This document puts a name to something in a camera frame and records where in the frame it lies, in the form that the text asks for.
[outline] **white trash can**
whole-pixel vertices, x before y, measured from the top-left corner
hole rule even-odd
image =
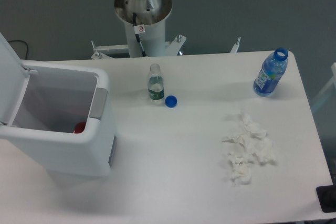
[[[101,69],[20,60],[0,34],[0,138],[48,170],[110,173],[116,125]],[[74,134],[75,126],[85,129]]]

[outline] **bottle cap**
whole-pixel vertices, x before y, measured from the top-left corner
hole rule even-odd
[[[166,97],[166,105],[169,108],[173,108],[177,105],[177,98],[173,95]]]

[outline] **water bottle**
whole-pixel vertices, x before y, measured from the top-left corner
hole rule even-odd
[[[154,101],[162,101],[164,97],[163,78],[158,64],[151,64],[148,74],[148,95]]]
[[[286,71],[287,57],[287,49],[280,47],[266,58],[253,84],[254,90],[258,95],[267,97],[273,93],[276,85]]]

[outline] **crumpled tissue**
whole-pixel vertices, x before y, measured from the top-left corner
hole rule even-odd
[[[251,165],[258,161],[266,164],[276,161],[273,142],[267,137],[267,131],[259,123],[252,121],[251,117],[241,114],[245,132],[226,137],[223,142],[231,142],[244,147],[244,152],[236,154],[230,152],[228,159],[232,163],[231,179],[235,185],[248,184],[251,180]]]

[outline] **warning sticker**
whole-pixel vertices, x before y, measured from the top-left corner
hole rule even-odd
[[[134,26],[135,34],[142,34],[145,32],[145,25]]]

